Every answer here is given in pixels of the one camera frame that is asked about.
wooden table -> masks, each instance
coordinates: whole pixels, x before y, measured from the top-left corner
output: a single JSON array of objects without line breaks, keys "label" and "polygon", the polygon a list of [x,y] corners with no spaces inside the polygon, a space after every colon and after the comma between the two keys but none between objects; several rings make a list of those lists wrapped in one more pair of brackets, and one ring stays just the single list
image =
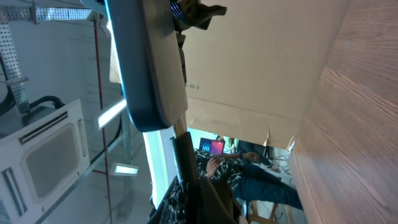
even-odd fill
[{"label": "wooden table", "polygon": [[398,1],[351,1],[289,164],[309,223],[398,223]]}]

air conditioner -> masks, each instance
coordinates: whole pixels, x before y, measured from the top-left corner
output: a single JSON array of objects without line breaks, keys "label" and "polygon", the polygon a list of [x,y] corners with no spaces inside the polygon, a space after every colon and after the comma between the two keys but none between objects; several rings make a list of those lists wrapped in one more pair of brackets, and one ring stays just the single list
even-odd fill
[{"label": "air conditioner", "polygon": [[[51,110],[0,136],[0,202],[11,223],[35,223],[90,164],[80,100]],[[19,125],[22,119],[17,116]]]}]

cardboard box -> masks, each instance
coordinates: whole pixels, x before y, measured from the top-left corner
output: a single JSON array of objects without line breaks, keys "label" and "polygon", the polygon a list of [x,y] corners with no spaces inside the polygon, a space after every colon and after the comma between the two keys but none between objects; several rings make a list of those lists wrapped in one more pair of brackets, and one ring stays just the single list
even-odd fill
[{"label": "cardboard box", "polygon": [[208,30],[183,32],[188,127],[285,149],[297,134],[348,1],[202,3],[228,11],[214,17]]}]

light fixture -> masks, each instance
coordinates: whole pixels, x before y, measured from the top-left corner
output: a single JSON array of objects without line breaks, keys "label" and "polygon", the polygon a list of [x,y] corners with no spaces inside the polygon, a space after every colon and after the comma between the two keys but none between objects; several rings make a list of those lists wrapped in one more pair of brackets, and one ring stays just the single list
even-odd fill
[{"label": "light fixture", "polygon": [[126,106],[127,101],[124,97],[122,97],[113,106],[110,106],[108,109],[101,111],[101,114],[98,116],[98,130],[102,129],[106,124],[108,124],[114,117],[122,112],[122,110],[124,110]]},{"label": "light fixture", "polygon": [[138,173],[138,167],[114,162],[110,170],[111,175],[131,175],[135,176]]}]

black and white shirt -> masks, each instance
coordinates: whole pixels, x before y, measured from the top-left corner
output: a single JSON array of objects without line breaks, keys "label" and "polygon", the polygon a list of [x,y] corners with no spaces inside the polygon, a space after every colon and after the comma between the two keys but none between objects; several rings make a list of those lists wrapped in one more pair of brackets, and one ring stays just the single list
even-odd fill
[{"label": "black and white shirt", "polygon": [[[214,157],[209,152],[195,150],[199,175],[205,175],[208,161]],[[234,189],[242,178],[244,162],[241,159],[220,158],[220,166],[217,168],[212,179],[220,179],[227,182]]]}]

